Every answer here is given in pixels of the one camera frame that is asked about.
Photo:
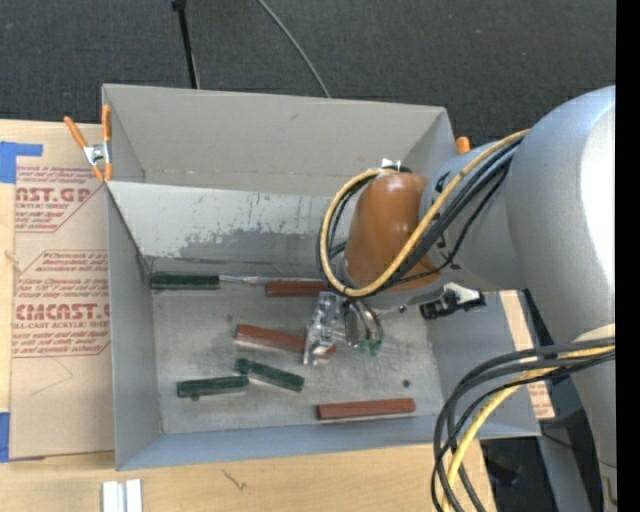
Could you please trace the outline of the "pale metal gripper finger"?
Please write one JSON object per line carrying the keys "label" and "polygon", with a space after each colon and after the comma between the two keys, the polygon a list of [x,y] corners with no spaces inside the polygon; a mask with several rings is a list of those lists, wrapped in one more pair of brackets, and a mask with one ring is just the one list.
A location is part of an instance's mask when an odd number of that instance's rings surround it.
{"label": "pale metal gripper finger", "polygon": [[304,336],[303,364],[316,365],[319,360],[335,355],[337,343],[328,328],[307,328]]}
{"label": "pale metal gripper finger", "polygon": [[333,292],[320,292],[312,314],[311,330],[316,335],[329,335],[340,318],[343,303],[343,298]]}

